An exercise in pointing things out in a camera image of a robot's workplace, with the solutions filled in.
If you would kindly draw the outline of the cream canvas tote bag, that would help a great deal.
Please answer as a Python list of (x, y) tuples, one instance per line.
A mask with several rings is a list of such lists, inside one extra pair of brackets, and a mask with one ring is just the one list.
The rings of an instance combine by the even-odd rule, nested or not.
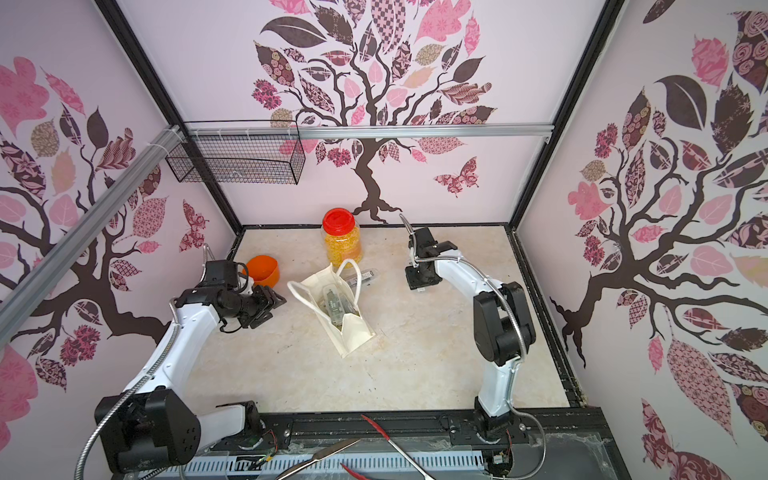
[(346, 358), (375, 333), (359, 308), (362, 271), (353, 259), (327, 268), (301, 282), (288, 281), (293, 297), (314, 312), (337, 352)]

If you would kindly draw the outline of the green compass set case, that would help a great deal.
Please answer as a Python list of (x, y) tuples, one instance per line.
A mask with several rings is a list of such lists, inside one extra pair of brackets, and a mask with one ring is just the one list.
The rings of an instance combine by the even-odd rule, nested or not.
[(340, 297), (341, 294), (333, 285), (328, 285), (323, 289), (326, 313), (330, 318), (331, 324), (339, 330), (343, 327), (343, 319), (346, 314)]

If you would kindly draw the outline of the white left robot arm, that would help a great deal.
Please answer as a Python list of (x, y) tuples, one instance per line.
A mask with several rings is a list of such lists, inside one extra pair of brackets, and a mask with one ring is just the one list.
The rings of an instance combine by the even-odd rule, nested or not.
[(185, 403), (186, 383), (208, 337), (233, 320), (254, 329), (286, 302), (272, 288), (256, 285), (197, 286), (170, 301), (172, 321), (145, 366), (116, 396), (103, 398), (96, 427), (78, 457), (74, 476), (85, 475), (96, 444), (110, 471), (127, 475), (188, 464), (206, 448), (233, 436), (261, 437), (265, 426), (252, 401), (224, 404), (205, 415)]

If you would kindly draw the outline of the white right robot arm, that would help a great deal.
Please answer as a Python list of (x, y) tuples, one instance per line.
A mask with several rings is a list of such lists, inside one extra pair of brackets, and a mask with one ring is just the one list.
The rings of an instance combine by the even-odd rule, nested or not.
[(473, 339), (486, 361), (475, 398), (477, 434), (483, 441), (498, 438), (525, 441), (530, 433), (514, 407), (516, 375), (527, 359), (536, 331), (524, 288), (503, 283), (467, 260), (450, 241), (437, 241), (429, 228), (405, 225), (409, 235), (410, 264), (405, 267), (412, 290), (445, 281), (472, 304)]

